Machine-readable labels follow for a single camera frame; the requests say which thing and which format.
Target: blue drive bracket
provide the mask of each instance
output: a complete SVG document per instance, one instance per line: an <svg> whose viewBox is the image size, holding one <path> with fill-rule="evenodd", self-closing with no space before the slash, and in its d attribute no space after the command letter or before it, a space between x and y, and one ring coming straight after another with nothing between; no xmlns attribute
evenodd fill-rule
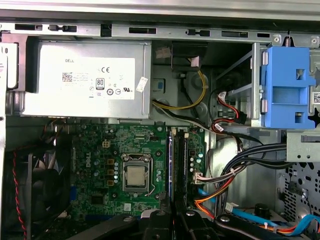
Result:
<svg viewBox="0 0 320 240"><path fill-rule="evenodd" d="M308 119L310 50L306 47L273 46L267 50L268 64L262 67L267 112L264 126L275 129L314 129Z"/></svg>

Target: power supply label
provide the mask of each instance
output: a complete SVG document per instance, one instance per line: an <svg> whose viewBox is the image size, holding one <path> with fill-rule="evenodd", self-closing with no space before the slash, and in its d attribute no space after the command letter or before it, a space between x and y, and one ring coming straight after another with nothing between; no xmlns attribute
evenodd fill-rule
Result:
<svg viewBox="0 0 320 240"><path fill-rule="evenodd" d="M135 59L74 57L61 61L60 90L110 100L135 99Z"/></svg>

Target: white sticker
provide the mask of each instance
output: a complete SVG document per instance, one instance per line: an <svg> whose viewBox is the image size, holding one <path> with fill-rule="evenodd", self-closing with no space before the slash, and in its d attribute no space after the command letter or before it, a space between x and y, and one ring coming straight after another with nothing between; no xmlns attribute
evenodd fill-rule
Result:
<svg viewBox="0 0 320 240"><path fill-rule="evenodd" d="M77 97L110 100L135 99L135 59L63 58L60 90Z"/></svg>
<svg viewBox="0 0 320 240"><path fill-rule="evenodd" d="M232 213L232 211L234 210L234 207L238 207L239 205L233 203L233 202L227 202L225 205L225 210Z"/></svg>
<svg viewBox="0 0 320 240"><path fill-rule="evenodd" d="M171 51L169 47L162 47L155 50L156 59L166 59L171 57Z"/></svg>
<svg viewBox="0 0 320 240"><path fill-rule="evenodd" d="M138 86L136 86L136 90L138 92L142 93L144 91L144 89L145 89L145 86L146 86L147 82L148 82L148 78L145 78L144 76L142 76L140 78Z"/></svg>
<svg viewBox="0 0 320 240"><path fill-rule="evenodd" d="M226 103L226 95L227 95L227 92L226 91L222 91L218 94L218 98L223 102L223 103Z"/></svg>
<svg viewBox="0 0 320 240"><path fill-rule="evenodd" d="M123 205L123 211L131 212L131 203L125 203Z"/></svg>
<svg viewBox="0 0 320 240"><path fill-rule="evenodd" d="M193 68L199 67L199 56L191 58L191 67Z"/></svg>
<svg viewBox="0 0 320 240"><path fill-rule="evenodd" d="M320 104L320 92L313 92L313 104Z"/></svg>
<svg viewBox="0 0 320 240"><path fill-rule="evenodd" d="M222 127L222 126L220 126L218 123L216 123L215 125L214 125L214 127L219 131L219 132L223 132L225 129Z"/></svg>

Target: white connector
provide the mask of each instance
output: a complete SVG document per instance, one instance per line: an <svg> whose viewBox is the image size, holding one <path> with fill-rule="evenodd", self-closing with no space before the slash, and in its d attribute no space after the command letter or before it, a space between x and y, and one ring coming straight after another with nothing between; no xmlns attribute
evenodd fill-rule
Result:
<svg viewBox="0 0 320 240"><path fill-rule="evenodd" d="M202 177L202 176L203 176L202 172L195 171L193 173L194 184L196 184L196 185L203 184L200 180L198 180L198 177Z"/></svg>

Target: green circuit board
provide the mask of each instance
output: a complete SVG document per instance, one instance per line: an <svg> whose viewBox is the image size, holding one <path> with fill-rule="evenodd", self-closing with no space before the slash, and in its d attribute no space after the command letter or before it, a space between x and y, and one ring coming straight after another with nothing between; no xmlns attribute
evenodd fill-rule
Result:
<svg viewBox="0 0 320 240"><path fill-rule="evenodd" d="M122 213L140 216L144 210L159 208L159 193L165 191L166 136L163 126L77 126L71 166L71 217L103 220ZM123 154L152 157L148 174L155 189L151 194L151 184L146 192L123 191Z"/></svg>

